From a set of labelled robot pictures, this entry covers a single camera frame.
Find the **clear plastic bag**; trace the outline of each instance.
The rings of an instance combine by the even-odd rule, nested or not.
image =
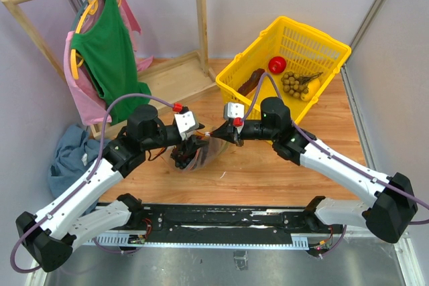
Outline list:
[[[176,161],[171,158],[174,147],[167,148],[167,151],[161,155],[164,161],[173,169],[177,171],[196,171],[208,165],[211,161],[216,159],[220,154],[224,153],[229,143],[215,137],[198,136],[199,139],[207,140],[208,145],[201,147],[195,153],[195,156],[189,161],[184,169],[177,166]]]

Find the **wooden floor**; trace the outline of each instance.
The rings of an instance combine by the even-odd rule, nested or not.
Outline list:
[[[219,73],[228,63],[211,60],[210,66]],[[188,106],[201,123],[218,127],[224,121],[223,105],[221,93],[216,91]],[[167,114],[161,119],[170,123],[172,117]],[[364,164],[341,76],[330,83],[300,126]],[[190,173],[169,168],[162,158],[145,162],[101,200],[113,201],[127,192],[143,202],[179,204],[304,206],[319,195],[356,198],[323,175],[280,159],[271,145],[261,141],[246,141],[243,147],[231,145],[207,167]]]

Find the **red cap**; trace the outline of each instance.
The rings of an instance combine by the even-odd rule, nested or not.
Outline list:
[[[240,127],[241,125],[243,125],[243,120],[241,119],[241,117],[236,117],[233,121],[233,125],[235,127]]]
[[[180,103],[174,103],[173,111],[174,112],[181,112],[183,109],[183,105]]]

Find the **pink shirt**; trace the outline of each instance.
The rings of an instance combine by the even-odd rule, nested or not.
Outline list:
[[[99,0],[99,8],[94,15],[89,15],[86,21],[82,26],[81,33],[88,31],[98,20],[101,12],[103,11],[104,2]],[[121,17],[125,27],[129,31],[131,38],[131,43],[133,44],[134,51],[137,51],[137,45],[133,35],[133,31],[137,31],[141,35],[141,28],[137,22],[131,8],[128,5],[127,0],[121,0],[121,6],[119,7]],[[70,31],[67,34],[66,38],[66,47],[64,48],[64,74],[66,77],[67,85],[72,93],[74,103],[78,109],[80,118],[84,125],[91,125],[95,123],[100,123],[103,121],[104,115],[106,114],[106,103],[99,98],[97,91],[95,90],[88,71],[82,65],[78,68],[79,79],[75,80],[72,76],[72,71],[70,68],[70,44],[74,31]],[[150,66],[154,57],[151,56],[145,60],[140,60],[135,58],[135,63],[137,65],[137,71],[140,72],[145,70]],[[111,122],[112,118],[109,115],[107,122]]]

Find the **wooden clothes rack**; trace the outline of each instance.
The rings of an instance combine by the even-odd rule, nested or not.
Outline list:
[[[55,68],[58,75],[65,81],[61,63],[19,6],[20,3],[26,1],[31,0],[1,0],[33,43]],[[201,94],[217,88],[215,74],[208,65],[206,0],[196,0],[196,11],[199,49],[150,67],[137,75],[139,81],[147,83],[153,95],[168,102],[188,103],[196,100]],[[159,114],[171,110],[158,102],[151,102],[151,104],[158,109]],[[106,136],[116,135],[125,124],[126,121],[107,128]],[[98,139],[101,136],[101,125],[91,125],[91,132],[94,138]]]

